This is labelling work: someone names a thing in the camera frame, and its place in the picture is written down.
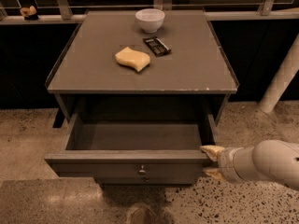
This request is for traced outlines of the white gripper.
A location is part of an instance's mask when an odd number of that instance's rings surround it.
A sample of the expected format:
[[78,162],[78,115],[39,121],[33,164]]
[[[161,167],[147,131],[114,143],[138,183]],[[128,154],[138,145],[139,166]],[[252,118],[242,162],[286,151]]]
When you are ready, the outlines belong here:
[[218,161],[219,168],[207,167],[203,172],[217,181],[228,180],[231,183],[256,181],[258,171],[252,160],[252,147],[201,146],[200,149],[212,161]]

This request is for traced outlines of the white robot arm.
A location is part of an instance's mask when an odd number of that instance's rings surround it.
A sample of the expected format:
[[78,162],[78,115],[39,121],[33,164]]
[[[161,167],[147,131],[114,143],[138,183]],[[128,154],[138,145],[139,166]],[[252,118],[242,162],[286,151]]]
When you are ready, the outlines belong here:
[[[264,113],[271,112],[299,71],[299,35],[259,103]],[[265,140],[254,147],[203,146],[201,150],[218,164],[204,173],[230,183],[268,181],[299,190],[299,145],[280,140]]]

